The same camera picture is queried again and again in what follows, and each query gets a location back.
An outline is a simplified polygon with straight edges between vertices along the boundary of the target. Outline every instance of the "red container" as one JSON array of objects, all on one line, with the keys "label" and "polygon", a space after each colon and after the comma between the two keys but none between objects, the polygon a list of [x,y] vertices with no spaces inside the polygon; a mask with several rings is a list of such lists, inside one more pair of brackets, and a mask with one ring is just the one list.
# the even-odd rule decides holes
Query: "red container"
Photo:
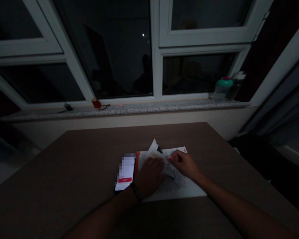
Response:
[{"label": "red container", "polygon": [[97,109],[102,106],[101,102],[99,100],[95,99],[95,98],[92,99],[92,103],[93,103],[94,107],[97,108]]}]

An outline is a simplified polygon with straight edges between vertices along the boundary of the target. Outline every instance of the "window sill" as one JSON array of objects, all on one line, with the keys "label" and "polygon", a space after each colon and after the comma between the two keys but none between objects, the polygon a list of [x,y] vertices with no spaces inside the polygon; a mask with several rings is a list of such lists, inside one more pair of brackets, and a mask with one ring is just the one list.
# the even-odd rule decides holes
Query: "window sill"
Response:
[{"label": "window sill", "polygon": [[206,110],[219,108],[239,108],[250,106],[249,102],[220,102],[215,103],[209,99],[201,100],[183,100],[183,101],[164,101],[153,103],[139,103],[128,104],[123,107],[119,105],[108,106],[105,110],[95,109],[93,106],[77,107],[72,111],[61,111],[59,109],[44,109],[44,110],[23,110],[12,115],[4,116],[0,120],[2,122],[19,122],[32,120],[54,120],[54,119],[68,119],[68,118],[84,118],[97,116],[116,116],[127,114],[144,114],[144,113],[158,113],[158,112],[177,112],[177,111],[192,111],[192,110]]}]

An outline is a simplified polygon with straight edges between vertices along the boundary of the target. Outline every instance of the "white paper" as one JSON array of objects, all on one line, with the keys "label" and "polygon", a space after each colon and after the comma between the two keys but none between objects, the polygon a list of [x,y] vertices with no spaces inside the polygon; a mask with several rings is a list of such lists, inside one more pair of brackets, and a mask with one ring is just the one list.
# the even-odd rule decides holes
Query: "white paper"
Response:
[{"label": "white paper", "polygon": [[167,177],[158,190],[150,197],[143,200],[146,201],[158,201],[167,199],[178,199],[178,198],[191,198],[191,197],[201,197],[207,194],[192,180],[182,175],[167,159],[168,156],[172,156],[175,150],[180,150],[187,153],[185,147],[173,148],[173,149],[163,149],[161,152],[157,150],[158,144],[156,140],[148,151],[141,151],[139,155],[138,170],[141,170],[145,160],[148,157],[159,157],[164,159],[164,169],[162,173],[166,173],[170,177]]}]

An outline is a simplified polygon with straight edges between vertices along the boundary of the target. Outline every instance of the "eyeglasses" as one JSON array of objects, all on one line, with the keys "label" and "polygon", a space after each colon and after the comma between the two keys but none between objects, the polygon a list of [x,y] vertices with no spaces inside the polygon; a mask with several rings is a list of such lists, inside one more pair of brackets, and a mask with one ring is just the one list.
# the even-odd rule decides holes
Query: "eyeglasses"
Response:
[{"label": "eyeglasses", "polygon": [[110,106],[110,105],[103,105],[99,108],[99,110],[105,110],[108,106]]}]

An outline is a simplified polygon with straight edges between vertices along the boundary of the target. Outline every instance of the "window frame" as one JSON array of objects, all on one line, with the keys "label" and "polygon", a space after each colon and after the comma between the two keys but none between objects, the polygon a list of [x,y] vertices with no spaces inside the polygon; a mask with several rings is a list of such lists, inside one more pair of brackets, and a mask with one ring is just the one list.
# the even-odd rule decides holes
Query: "window frame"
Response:
[{"label": "window frame", "polygon": [[159,0],[159,46],[252,42],[273,0],[254,0],[241,27],[171,30],[173,0]]},{"label": "window frame", "polygon": [[33,0],[22,0],[30,16],[42,34],[41,38],[0,40],[0,57],[62,53],[40,6]]},{"label": "window frame", "polygon": [[[46,55],[46,56],[25,56],[18,58],[0,58],[0,66],[18,66],[18,65],[42,65],[42,64],[56,64],[56,63],[66,63],[69,67],[70,72],[73,77],[73,69],[70,68],[66,58],[62,54],[56,55]],[[86,91],[85,85],[82,81],[78,81],[75,78],[79,89],[81,90],[83,96],[86,99],[88,92]],[[0,75],[0,90],[10,98],[20,109],[22,110],[33,110],[40,108],[60,108],[63,107],[64,102],[52,102],[52,103],[28,103],[23,97]],[[88,101],[68,101],[72,106],[86,106]]]},{"label": "window frame", "polygon": [[[73,74],[85,101],[70,101],[72,106],[92,106],[91,100],[95,98],[94,92],[89,84],[87,76],[80,64],[74,47],[66,33],[65,27],[57,13],[52,0],[37,0],[51,31],[53,31],[60,47],[63,49],[59,54],[46,54],[37,56],[18,56],[0,58],[0,66],[25,65],[25,64],[53,64],[66,63]],[[251,47],[250,44],[214,45],[162,48],[159,46],[159,0],[150,0],[150,24],[151,24],[151,50],[153,70],[153,96],[129,97],[100,100],[102,104],[129,104],[139,102],[158,102],[163,100],[184,100],[208,98],[212,93],[192,93],[178,95],[162,95],[163,83],[163,57],[182,55],[204,55],[215,53],[238,52],[228,76],[238,72]],[[14,101],[21,110],[34,110],[42,108],[61,108],[63,102],[29,104],[27,103],[0,75],[0,90]]]},{"label": "window frame", "polygon": [[179,100],[181,99],[201,99],[209,98],[213,92],[206,93],[190,93],[190,94],[173,94],[163,95],[163,58],[168,56],[192,56],[192,55],[208,55],[236,52],[233,64],[228,72],[227,77],[231,77],[238,72],[249,52],[250,44],[224,45],[224,46],[199,46],[199,47],[182,47],[182,48],[165,48],[160,51],[160,95],[162,100]]}]

